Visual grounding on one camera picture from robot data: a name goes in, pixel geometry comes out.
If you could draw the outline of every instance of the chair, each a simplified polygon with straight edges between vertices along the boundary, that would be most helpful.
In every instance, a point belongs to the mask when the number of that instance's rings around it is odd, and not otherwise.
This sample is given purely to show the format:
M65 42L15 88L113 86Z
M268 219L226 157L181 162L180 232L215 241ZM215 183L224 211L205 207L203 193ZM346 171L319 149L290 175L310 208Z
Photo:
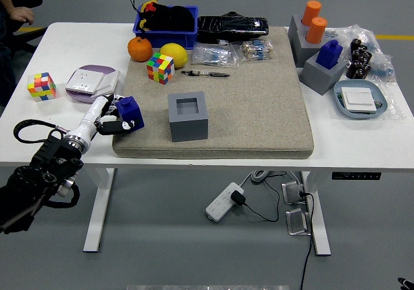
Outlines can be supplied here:
M41 5L43 0L12 0L12 2L14 6L33 8ZM3 44L12 51L12 58L19 50L24 50L33 54L36 50L36 46L31 45L28 42L41 37L47 30L47 28L41 28L39 30L15 35L14 33L17 32L22 26L23 23L21 21L14 21L10 18L6 19L6 36L3 40Z
M6 20L7 32L3 43L12 51L10 55L12 58L14 57L15 53L20 50L33 54L36 50L36 46L28 42L32 41L33 39L40 38L45 34L47 30L47 28L41 28L39 30L25 32L22 34L14 34L21 28L22 25L23 24L20 21L13 21L11 19Z

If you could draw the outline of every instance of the yellow floor line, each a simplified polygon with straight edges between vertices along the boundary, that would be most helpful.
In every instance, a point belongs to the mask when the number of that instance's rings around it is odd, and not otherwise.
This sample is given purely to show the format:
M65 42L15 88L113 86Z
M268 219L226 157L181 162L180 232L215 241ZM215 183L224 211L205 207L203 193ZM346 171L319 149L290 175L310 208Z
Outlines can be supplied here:
M377 39L396 39L402 41L414 41L414 36L398 36L392 34L377 34Z
M43 29L43 27L22 27L18 30L18 32L30 32Z

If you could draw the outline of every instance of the rubik's cube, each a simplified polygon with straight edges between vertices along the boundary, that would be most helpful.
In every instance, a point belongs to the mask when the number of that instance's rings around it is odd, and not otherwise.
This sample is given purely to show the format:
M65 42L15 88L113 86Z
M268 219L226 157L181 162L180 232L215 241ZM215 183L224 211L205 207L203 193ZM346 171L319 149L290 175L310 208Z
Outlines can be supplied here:
M35 101L56 98L56 86L47 72L30 75L28 77L27 90Z
M150 79L166 85L175 73L173 58L156 52L147 62L147 71Z

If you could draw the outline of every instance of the table leg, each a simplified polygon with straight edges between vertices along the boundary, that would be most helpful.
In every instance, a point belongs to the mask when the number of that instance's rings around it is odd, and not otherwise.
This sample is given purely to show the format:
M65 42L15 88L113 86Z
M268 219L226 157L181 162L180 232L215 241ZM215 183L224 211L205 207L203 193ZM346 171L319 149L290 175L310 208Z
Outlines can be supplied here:
M112 181L115 174L114 168L86 168L86 172L98 187L95 203L86 234L84 252L98 252L101 233L105 220L105 213L111 192Z
M318 195L318 186L321 186L328 180L331 173L328 172L303 172L303 185L305 192L313 195L306 197L309 213L313 209L313 242L317 256L330 256L331 248L329 247L328 236L326 233L325 222L323 220L321 204Z

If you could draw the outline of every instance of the white table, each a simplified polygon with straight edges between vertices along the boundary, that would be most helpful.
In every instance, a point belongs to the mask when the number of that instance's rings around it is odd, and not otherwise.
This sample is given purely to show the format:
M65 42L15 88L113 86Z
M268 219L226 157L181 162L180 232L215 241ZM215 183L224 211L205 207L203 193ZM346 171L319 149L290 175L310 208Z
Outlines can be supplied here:
M89 104L71 99L65 84L84 65L106 65L120 70L118 87L125 82L129 55L127 43L135 35L133 24L54 23L44 35L22 79L0 118L0 166L28 164L40 144L22 144L13 137L14 126L35 118L65 129L78 126ZM27 76L49 72L56 83L57 99L35 102L29 95ZM98 187L84 251L96 252L115 168L231 168L296 170L307 172L305 189L314 195L314 242L318 255L331 253L321 212L317 186L336 172L414 172L414 117L398 87L390 87L404 112L400 120L351 120L336 107L331 93L320 96L301 84L314 136L314 152L308 159L126 159L112 150L112 137L97 135L82 157L86 171ZM43 139L48 128L34 126L21 136Z

